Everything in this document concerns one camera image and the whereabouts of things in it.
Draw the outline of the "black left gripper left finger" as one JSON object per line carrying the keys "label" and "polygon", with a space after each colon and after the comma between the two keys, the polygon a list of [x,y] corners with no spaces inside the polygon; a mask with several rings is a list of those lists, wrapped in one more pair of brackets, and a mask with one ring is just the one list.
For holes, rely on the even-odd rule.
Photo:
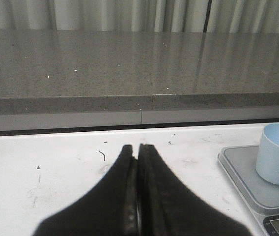
{"label": "black left gripper left finger", "polygon": [[124,145],[103,178],[83,197],[40,223],[36,236],[136,236],[137,161]]}

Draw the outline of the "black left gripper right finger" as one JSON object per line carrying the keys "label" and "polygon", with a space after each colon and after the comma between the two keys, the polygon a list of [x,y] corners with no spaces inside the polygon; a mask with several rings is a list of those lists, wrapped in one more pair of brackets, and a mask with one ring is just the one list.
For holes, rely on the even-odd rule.
{"label": "black left gripper right finger", "polygon": [[138,200],[143,236],[250,235],[243,224],[189,190],[153,145],[139,147]]}

